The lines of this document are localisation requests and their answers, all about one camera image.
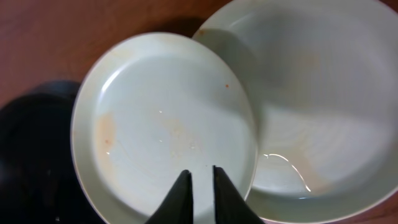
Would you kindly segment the light green plate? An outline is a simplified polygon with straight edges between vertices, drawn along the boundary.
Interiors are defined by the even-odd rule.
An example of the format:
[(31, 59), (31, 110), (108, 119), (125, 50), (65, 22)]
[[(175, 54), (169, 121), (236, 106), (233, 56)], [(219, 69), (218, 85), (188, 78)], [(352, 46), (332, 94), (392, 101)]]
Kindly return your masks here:
[(380, 1), (232, 1), (193, 38), (242, 83), (263, 220), (330, 223), (397, 192), (397, 13)]
[(77, 94), (71, 152), (106, 223), (144, 223), (183, 170), (195, 223), (213, 223), (213, 166), (246, 198), (257, 165), (246, 93), (217, 54), (178, 34), (136, 35), (109, 49)]

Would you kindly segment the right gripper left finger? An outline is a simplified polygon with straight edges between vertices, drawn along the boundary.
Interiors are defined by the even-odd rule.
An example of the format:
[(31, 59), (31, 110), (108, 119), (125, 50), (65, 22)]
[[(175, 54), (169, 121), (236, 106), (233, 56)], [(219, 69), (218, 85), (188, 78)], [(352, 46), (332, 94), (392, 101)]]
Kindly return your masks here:
[(192, 174), (183, 170), (146, 224), (193, 224)]

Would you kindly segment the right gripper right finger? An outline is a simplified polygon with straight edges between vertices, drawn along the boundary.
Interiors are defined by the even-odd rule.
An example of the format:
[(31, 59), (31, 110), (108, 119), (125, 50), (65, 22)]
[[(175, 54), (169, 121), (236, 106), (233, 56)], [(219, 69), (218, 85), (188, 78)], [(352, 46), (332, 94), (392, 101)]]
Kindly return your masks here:
[(264, 224), (247, 206), (226, 172), (213, 166), (213, 191), (216, 224)]

